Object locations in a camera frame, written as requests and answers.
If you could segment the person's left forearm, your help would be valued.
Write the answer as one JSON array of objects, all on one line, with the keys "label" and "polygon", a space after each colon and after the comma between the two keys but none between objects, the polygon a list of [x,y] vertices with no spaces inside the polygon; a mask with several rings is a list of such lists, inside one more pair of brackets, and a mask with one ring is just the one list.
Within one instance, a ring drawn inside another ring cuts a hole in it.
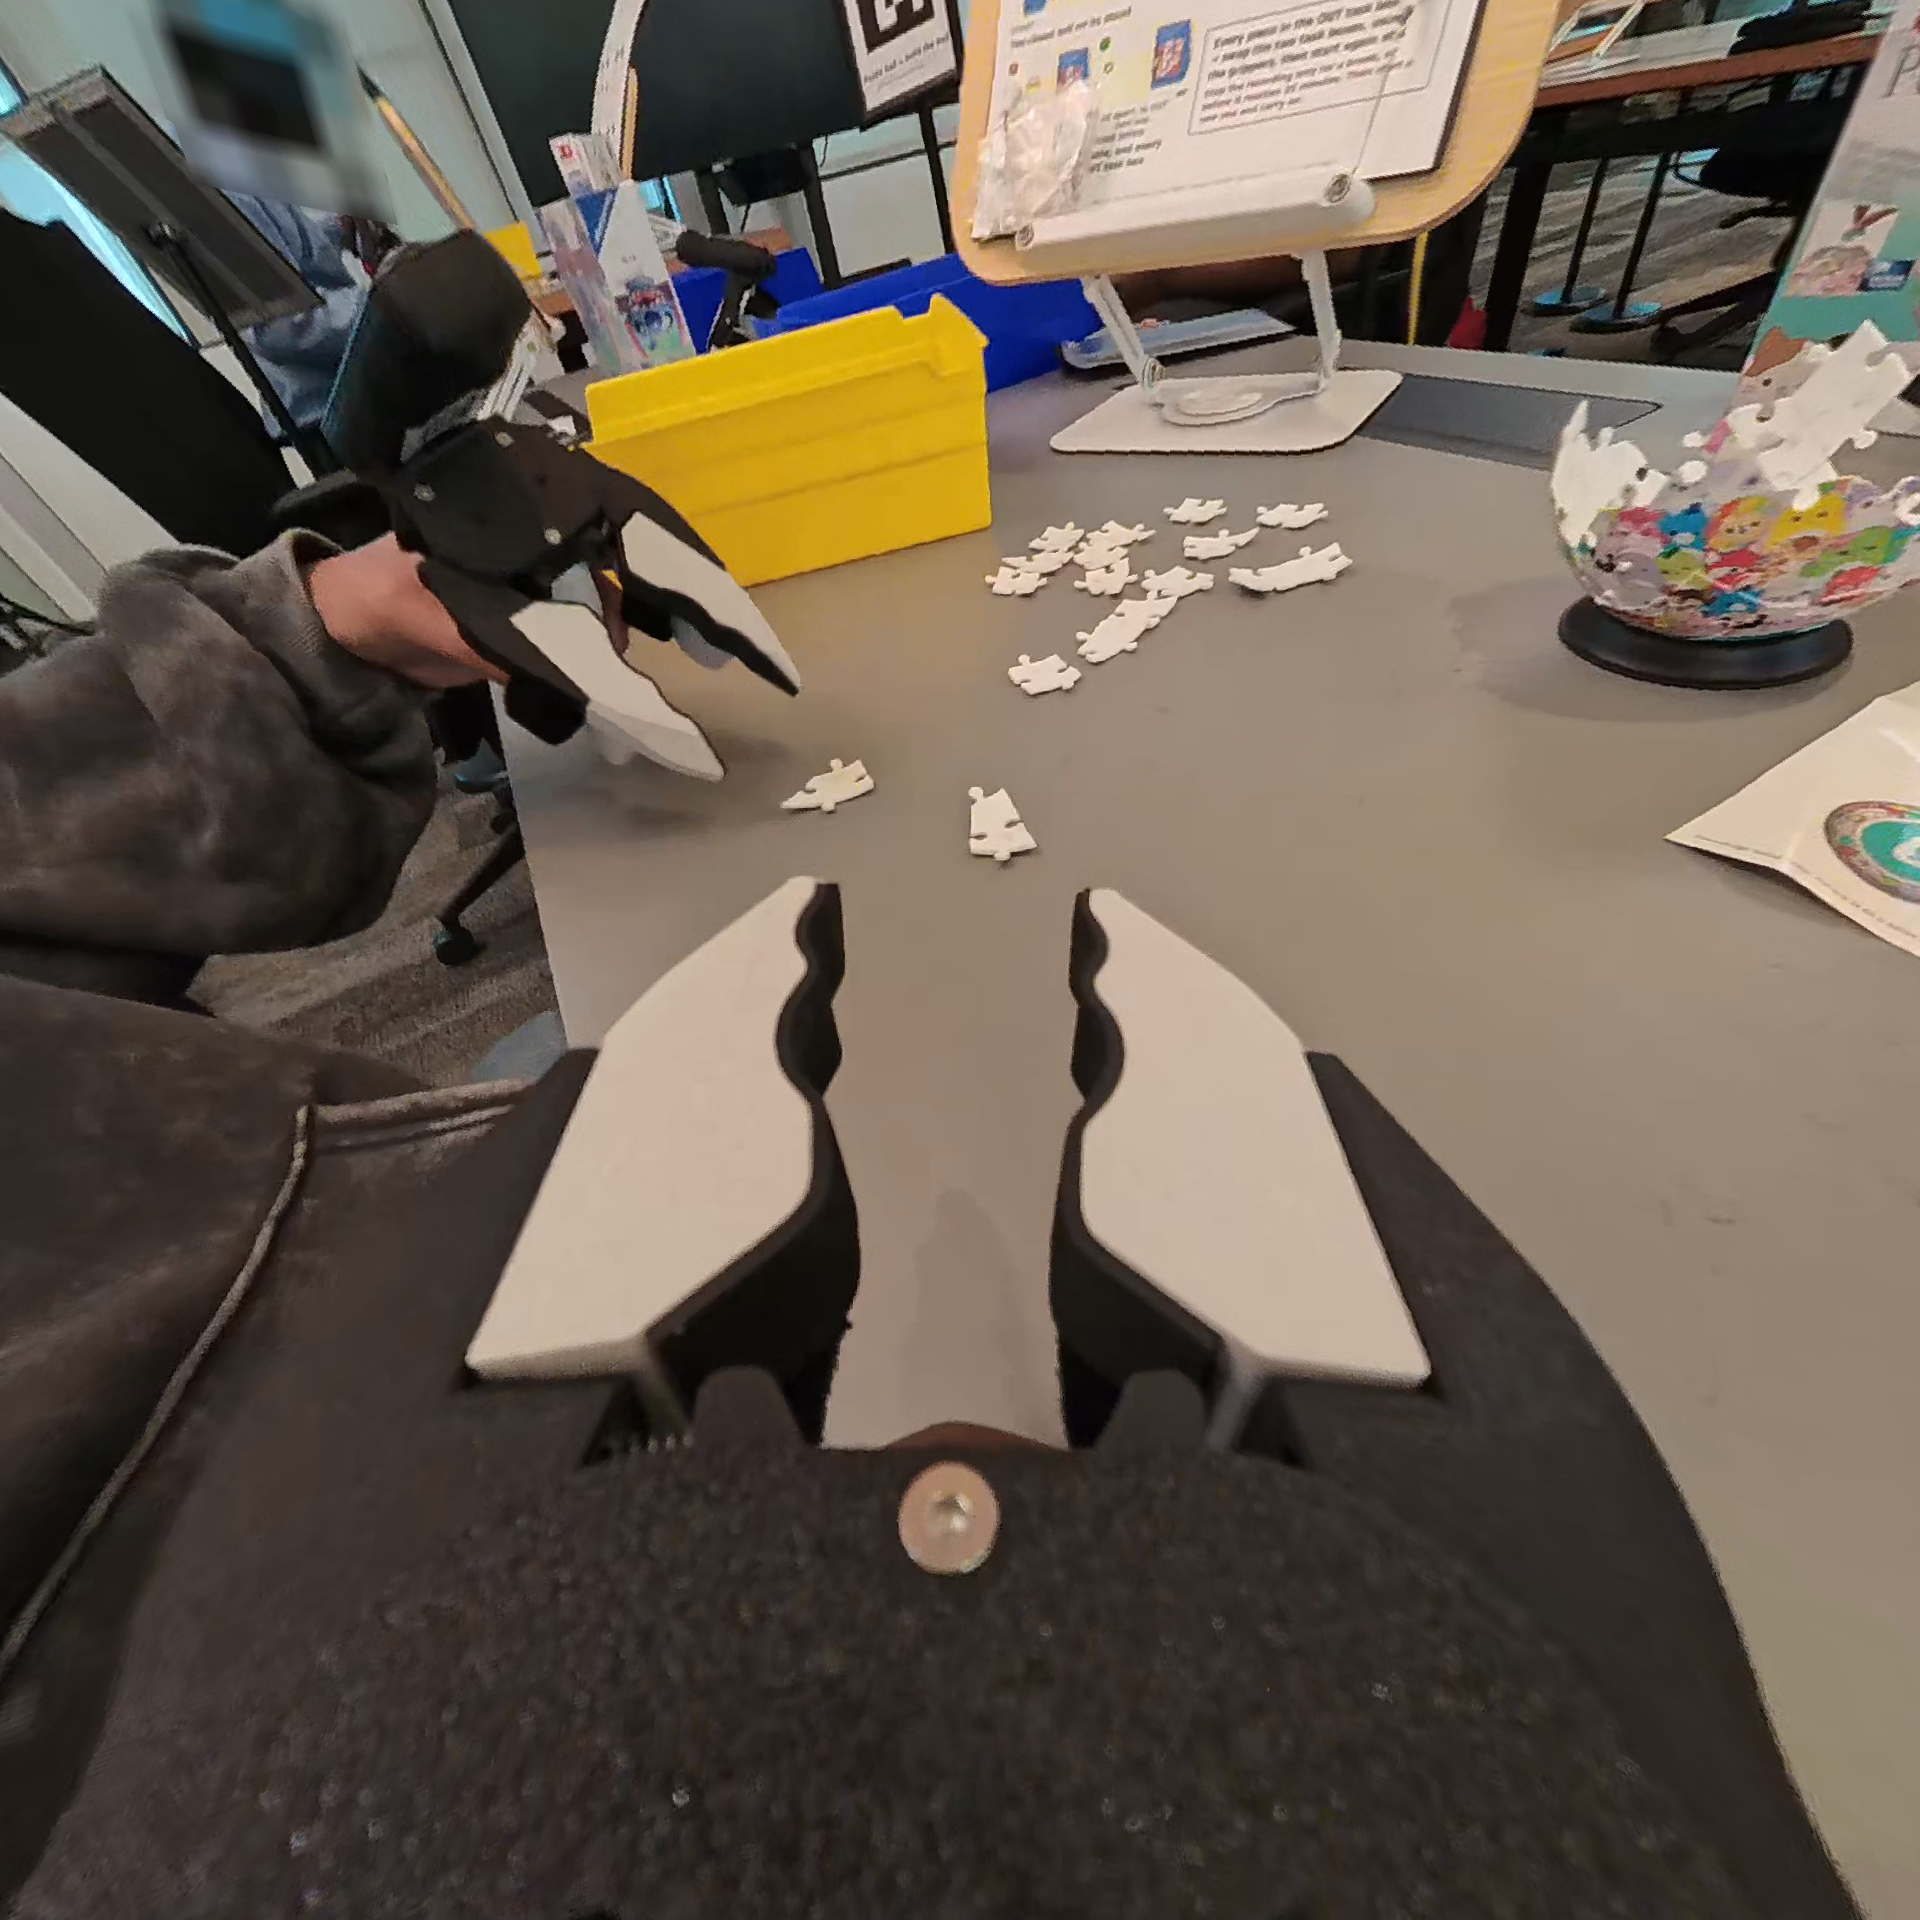
[{"label": "person's left forearm", "polygon": [[4,676],[4,950],[166,964],[379,918],[437,798],[429,689],[351,659],[284,534],[108,574],[89,630]]}]

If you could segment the black mat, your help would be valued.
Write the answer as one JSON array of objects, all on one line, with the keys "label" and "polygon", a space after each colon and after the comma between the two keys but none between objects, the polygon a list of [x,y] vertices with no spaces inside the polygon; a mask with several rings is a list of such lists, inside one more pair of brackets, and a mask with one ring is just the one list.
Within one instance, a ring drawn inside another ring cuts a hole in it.
[{"label": "black mat", "polygon": [[1662,401],[1406,373],[1361,435],[1461,459],[1545,470],[1577,407],[1586,407],[1588,430],[1602,430],[1655,416]]}]

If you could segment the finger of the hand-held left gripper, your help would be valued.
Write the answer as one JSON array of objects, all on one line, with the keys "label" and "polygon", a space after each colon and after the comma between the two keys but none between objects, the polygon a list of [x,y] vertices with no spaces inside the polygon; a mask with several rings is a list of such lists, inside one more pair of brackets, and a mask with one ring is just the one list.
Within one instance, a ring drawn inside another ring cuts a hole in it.
[{"label": "finger of the hand-held left gripper", "polygon": [[526,671],[580,713],[605,760],[645,759],[694,782],[724,780],[707,732],[618,652],[599,608],[534,601],[513,614],[513,633],[527,653]]},{"label": "finger of the hand-held left gripper", "polygon": [[802,692],[799,670],[749,591],[666,505],[625,519],[615,576],[628,629],[677,641],[711,670],[738,662],[787,696]]}]

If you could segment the clear bag of pieces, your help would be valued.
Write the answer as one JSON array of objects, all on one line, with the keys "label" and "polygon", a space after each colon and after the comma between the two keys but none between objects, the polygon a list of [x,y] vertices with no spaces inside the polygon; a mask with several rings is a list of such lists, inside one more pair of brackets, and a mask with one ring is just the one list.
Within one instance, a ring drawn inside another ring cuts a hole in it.
[{"label": "clear bag of pieces", "polygon": [[1037,221],[1071,211],[1095,119],[1082,64],[1011,77],[977,149],[972,237],[1021,241]]}]

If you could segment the person's dark clothing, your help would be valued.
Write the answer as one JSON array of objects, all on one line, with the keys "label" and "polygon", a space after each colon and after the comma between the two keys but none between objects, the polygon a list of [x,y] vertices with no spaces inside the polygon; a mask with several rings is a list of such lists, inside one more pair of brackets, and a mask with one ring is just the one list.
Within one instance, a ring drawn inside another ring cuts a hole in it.
[{"label": "person's dark clothing", "polygon": [[95,1747],[129,1614],[207,1437],[219,1359],[302,1279],[501,1263],[590,1053],[407,1075],[4,975],[4,1891]]}]

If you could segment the yellow box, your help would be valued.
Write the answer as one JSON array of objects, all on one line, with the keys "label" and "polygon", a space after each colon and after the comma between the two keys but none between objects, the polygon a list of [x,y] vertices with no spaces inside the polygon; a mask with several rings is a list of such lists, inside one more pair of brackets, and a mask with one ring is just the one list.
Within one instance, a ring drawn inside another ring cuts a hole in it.
[{"label": "yellow box", "polygon": [[748,588],[991,526],[986,333],[933,296],[585,388],[590,449]]}]

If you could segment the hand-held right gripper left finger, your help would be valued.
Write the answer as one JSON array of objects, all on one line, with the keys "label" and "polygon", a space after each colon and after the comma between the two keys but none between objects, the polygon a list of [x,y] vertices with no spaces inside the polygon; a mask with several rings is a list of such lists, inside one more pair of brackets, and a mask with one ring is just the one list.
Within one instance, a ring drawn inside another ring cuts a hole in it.
[{"label": "hand-held right gripper left finger", "polygon": [[691,1409],[727,1369],[823,1396],[860,1279],[826,1105],[842,888],[787,879],[613,1022],[470,1333],[484,1380],[625,1377]]}]

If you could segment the dark tilted screen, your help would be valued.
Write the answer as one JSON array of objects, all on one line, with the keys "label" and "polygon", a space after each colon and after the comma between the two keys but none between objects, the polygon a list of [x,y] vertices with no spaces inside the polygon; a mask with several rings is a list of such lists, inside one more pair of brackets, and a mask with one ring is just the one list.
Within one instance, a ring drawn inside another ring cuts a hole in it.
[{"label": "dark tilted screen", "polygon": [[101,67],[25,95],[2,133],[207,319],[251,328],[319,309],[269,237],[199,180],[178,143]]}]

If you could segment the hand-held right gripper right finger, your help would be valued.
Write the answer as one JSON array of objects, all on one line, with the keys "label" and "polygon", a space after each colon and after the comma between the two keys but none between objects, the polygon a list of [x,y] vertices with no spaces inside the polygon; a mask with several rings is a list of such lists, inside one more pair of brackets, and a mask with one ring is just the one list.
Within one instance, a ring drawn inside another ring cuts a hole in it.
[{"label": "hand-held right gripper right finger", "polygon": [[1046,1253],[1068,1445],[1113,1437],[1153,1375],[1213,1449],[1423,1414],[1418,1312],[1293,1027],[1115,888],[1071,902],[1070,989]]}]

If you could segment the white printed display board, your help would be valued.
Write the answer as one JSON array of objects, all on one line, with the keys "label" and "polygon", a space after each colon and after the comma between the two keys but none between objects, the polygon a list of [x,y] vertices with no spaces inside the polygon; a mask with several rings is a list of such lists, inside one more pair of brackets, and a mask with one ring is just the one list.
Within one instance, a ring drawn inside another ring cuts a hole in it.
[{"label": "white printed display board", "polygon": [[[1521,143],[1550,1],[973,5],[956,247],[994,284],[1387,244],[1457,216]],[[1011,115],[1078,121],[1053,211],[989,230]]]}]

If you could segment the brown desk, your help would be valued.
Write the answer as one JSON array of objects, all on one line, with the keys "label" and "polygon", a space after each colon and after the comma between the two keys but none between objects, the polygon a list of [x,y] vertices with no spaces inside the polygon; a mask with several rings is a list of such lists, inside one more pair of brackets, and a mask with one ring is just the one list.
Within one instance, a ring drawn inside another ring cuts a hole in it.
[{"label": "brown desk", "polygon": [[1887,35],[1890,8],[1866,8],[1847,35],[1747,36],[1770,24],[1772,15],[1754,15],[1735,24],[1732,35],[1718,35],[1708,52],[1631,55],[1593,77],[1542,83],[1511,159],[1514,179],[1483,309],[1487,351],[1507,351],[1511,345],[1548,185],[1561,161],[1593,166],[1588,200],[1598,204],[1601,180],[1614,159],[1653,159],[1653,180],[1621,284],[1612,296],[1583,310],[1577,328],[1609,333],[1650,326],[1658,351],[1683,351],[1713,345],[1735,325],[1761,316],[1777,271],[1678,305],[1634,305],[1630,295],[1678,157],[1735,151],[1757,152],[1773,164],[1793,156],[1831,156],[1842,112],[1859,93],[1859,73]]}]

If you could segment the person's left hand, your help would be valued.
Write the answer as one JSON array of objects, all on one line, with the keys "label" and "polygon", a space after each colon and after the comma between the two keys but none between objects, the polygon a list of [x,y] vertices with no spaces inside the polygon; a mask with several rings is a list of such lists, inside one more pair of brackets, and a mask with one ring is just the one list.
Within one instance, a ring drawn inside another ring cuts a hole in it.
[{"label": "person's left hand", "polygon": [[420,558],[396,534],[317,560],[303,590],[326,635],[363,665],[429,692],[503,683],[427,590]]}]

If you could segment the pile of loose puzzle pieces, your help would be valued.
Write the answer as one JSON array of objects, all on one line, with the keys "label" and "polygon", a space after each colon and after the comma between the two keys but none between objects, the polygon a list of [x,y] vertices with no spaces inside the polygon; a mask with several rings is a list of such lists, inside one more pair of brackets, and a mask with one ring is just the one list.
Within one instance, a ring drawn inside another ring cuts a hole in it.
[{"label": "pile of loose puzzle pieces", "polygon": [[1085,671],[1135,653],[1190,601],[1229,591],[1278,599],[1341,580],[1354,556],[1335,536],[1329,503],[1276,501],[1235,519],[1223,496],[1183,496],[1157,520],[1050,523],[988,571],[999,601],[1053,585],[1071,591],[1078,625],[1061,652],[1019,653],[1004,678],[1027,700],[1074,689]]}]

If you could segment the partly built white puzzle ball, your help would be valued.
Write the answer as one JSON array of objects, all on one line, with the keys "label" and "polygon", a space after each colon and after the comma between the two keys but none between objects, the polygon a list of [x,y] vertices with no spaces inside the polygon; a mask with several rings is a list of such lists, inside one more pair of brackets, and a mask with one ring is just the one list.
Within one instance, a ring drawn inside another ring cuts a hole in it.
[{"label": "partly built white puzzle ball", "polygon": [[1918,481],[1842,470],[1915,380],[1866,319],[1747,374],[1709,430],[1645,455],[1579,401],[1550,467],[1551,526],[1598,613],[1631,633],[1749,641],[1806,633],[1918,577]]}]

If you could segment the printed instruction sheet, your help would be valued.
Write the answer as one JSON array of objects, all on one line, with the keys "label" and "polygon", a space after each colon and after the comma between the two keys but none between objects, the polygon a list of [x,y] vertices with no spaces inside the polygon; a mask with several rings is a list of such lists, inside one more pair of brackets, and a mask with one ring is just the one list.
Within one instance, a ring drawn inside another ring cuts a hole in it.
[{"label": "printed instruction sheet", "polygon": [[1779,876],[1918,956],[1918,685],[1867,704],[1667,841]]}]

